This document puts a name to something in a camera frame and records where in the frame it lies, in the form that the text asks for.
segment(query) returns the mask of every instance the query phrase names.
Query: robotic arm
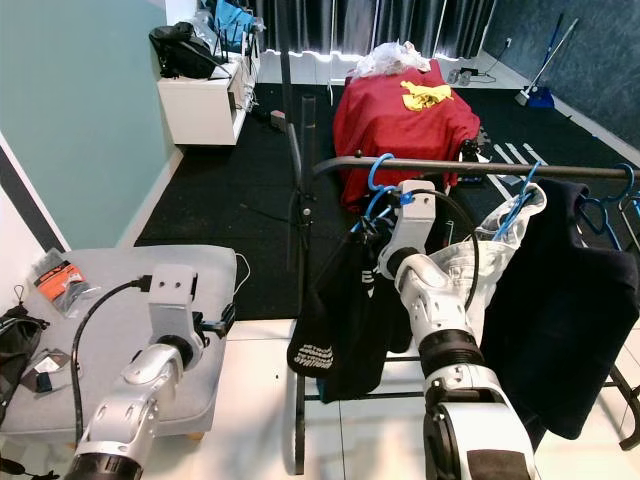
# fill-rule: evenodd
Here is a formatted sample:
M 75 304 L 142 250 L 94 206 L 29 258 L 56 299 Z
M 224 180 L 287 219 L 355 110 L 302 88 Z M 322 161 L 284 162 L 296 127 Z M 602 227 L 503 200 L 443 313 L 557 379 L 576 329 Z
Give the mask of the robotic arm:
M 138 480 L 142 475 L 160 413 L 173 402 L 183 371 L 197 365 L 209 339 L 222 338 L 233 323 L 202 323 L 191 311 L 197 275 L 188 266 L 159 265 L 149 290 L 150 345 L 124 368 L 111 393 L 89 422 L 66 480 Z
M 403 215 L 398 217 L 402 222 Z M 423 219 L 428 228 L 432 223 L 433 218 Z M 424 243 L 424 229 L 419 238 Z M 416 248 L 398 248 L 393 239 L 389 246 L 392 251 L 380 255 L 380 270 L 394 277 L 409 312 L 425 377 L 426 478 L 535 479 L 527 432 L 496 374 L 485 366 L 450 278 Z

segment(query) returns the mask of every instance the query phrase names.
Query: gray curtain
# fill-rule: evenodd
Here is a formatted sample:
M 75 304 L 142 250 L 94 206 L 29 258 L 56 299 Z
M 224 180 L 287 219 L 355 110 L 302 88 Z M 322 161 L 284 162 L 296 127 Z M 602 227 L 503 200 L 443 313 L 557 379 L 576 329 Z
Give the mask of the gray curtain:
M 396 40 L 402 43 L 409 40 L 423 56 L 431 57 L 444 0 L 379 0 L 379 2 L 375 45 Z
M 437 53 L 450 57 L 476 55 L 494 1 L 448 0 Z M 276 0 L 248 3 L 267 26 L 262 47 L 278 50 Z M 333 48 L 366 55 L 372 43 L 376 46 L 409 40 L 425 57 L 430 57 L 443 5 L 444 0 L 336 0 Z M 328 53 L 331 14 L 332 0 L 289 0 L 291 50 Z

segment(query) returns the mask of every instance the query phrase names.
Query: gray wall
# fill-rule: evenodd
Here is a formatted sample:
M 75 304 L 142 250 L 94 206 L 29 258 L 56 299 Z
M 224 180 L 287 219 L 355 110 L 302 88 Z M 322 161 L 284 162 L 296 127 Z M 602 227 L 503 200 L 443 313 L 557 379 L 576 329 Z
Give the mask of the gray wall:
M 484 49 L 533 79 L 560 12 L 558 34 L 580 18 L 543 74 L 554 95 L 640 148 L 640 1 L 497 0 Z
M 0 130 L 72 248 L 110 247 L 173 146 L 145 0 L 0 0 Z

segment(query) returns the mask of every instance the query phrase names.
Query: black backpack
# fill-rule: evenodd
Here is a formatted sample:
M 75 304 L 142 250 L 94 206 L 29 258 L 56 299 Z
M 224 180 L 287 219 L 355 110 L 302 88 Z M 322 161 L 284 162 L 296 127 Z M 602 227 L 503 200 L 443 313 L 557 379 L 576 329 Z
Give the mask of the black backpack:
M 48 322 L 30 317 L 22 302 L 0 316 L 0 424 Z
M 158 54 L 160 75 L 165 78 L 210 78 L 219 65 L 209 46 L 193 34 L 190 23 L 154 28 L 149 40 Z

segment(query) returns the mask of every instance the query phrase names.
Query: broom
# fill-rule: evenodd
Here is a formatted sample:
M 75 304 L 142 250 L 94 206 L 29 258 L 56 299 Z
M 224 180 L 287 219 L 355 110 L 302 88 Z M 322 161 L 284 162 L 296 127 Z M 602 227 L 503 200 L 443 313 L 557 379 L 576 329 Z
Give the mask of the broom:
M 516 102 L 518 102 L 520 105 L 522 105 L 523 107 L 527 104 L 527 102 L 529 101 L 529 93 L 531 93 L 531 89 L 533 88 L 533 86 L 536 84 L 536 82 L 538 81 L 538 79 L 540 78 L 540 75 L 542 75 L 542 72 L 544 72 L 544 70 L 547 68 L 547 66 L 549 65 L 549 63 L 551 62 L 551 60 L 553 59 L 553 56 L 558 52 L 558 50 L 560 49 L 560 47 L 562 46 L 562 44 L 564 43 L 564 41 L 567 39 L 567 37 L 569 36 L 569 34 L 573 31 L 573 29 L 575 28 L 576 24 L 578 23 L 578 18 L 576 18 L 573 23 L 569 26 L 569 28 L 567 29 L 567 31 L 565 32 L 565 34 L 562 36 L 562 38 L 560 39 L 560 43 L 558 43 L 558 46 L 555 48 L 555 50 L 553 51 L 553 53 L 551 54 L 551 56 L 549 57 L 549 59 L 545 62 L 544 65 L 542 65 L 542 68 L 540 69 L 540 71 L 538 72 L 538 75 L 536 75 L 536 78 L 533 79 L 533 82 L 531 82 L 531 85 L 529 85 L 527 87 L 526 90 L 520 90 L 518 92 L 518 94 L 516 95 Z

